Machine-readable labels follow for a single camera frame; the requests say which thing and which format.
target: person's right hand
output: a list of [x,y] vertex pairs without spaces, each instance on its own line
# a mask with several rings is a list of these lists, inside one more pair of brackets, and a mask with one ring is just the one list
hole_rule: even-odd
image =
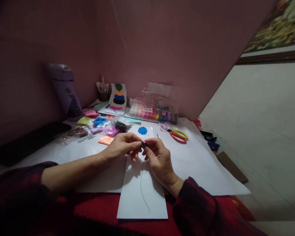
[[170,151],[159,138],[146,139],[147,146],[143,148],[145,160],[149,159],[150,166],[156,179],[177,198],[184,181],[179,178],[171,164]]

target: yellow scissors handle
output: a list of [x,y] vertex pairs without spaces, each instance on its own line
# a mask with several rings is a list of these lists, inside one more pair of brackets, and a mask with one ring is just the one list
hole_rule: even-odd
[[179,135],[180,137],[182,137],[184,139],[188,139],[188,136],[184,132],[182,132],[180,130],[173,129],[172,132],[175,133],[175,134],[177,134],[177,135]]

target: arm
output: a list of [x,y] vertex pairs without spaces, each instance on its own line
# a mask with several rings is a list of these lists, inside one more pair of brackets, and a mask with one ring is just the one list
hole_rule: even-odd
[[266,235],[233,214],[189,177],[183,181],[172,167],[170,151],[160,139],[147,139],[143,155],[149,159],[156,179],[177,199],[175,222],[183,235]]
[[42,174],[42,184],[51,192],[63,193],[107,168],[111,160],[129,154],[133,161],[141,152],[142,140],[133,133],[116,135],[102,152],[76,161],[50,167]]
[[141,145],[142,140],[133,133],[118,134],[99,154],[62,165],[40,163],[0,175],[0,229],[30,224],[46,207],[66,202],[58,194],[96,175],[113,159],[127,153],[135,161]]

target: plaid shirt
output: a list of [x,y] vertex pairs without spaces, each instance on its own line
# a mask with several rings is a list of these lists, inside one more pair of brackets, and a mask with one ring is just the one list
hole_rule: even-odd
[[[0,229],[21,227],[46,209],[66,202],[41,184],[44,162],[10,170],[0,175]],[[182,235],[266,235],[243,218],[233,214],[188,178],[173,205],[173,216]]]

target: wire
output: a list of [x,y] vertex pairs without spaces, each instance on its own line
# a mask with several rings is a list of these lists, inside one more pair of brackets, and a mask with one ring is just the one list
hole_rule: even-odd
[[145,201],[145,199],[144,199],[144,196],[143,196],[143,192],[142,192],[142,175],[143,175],[143,165],[144,165],[144,160],[143,160],[143,163],[142,163],[142,170],[141,170],[141,194],[142,194],[143,200],[144,200],[144,202],[145,202],[145,205],[146,205],[146,206],[147,206],[147,208],[148,208],[148,211],[149,211],[149,213],[151,213],[151,212],[150,212],[150,208],[148,207],[148,205],[147,205],[147,202]]

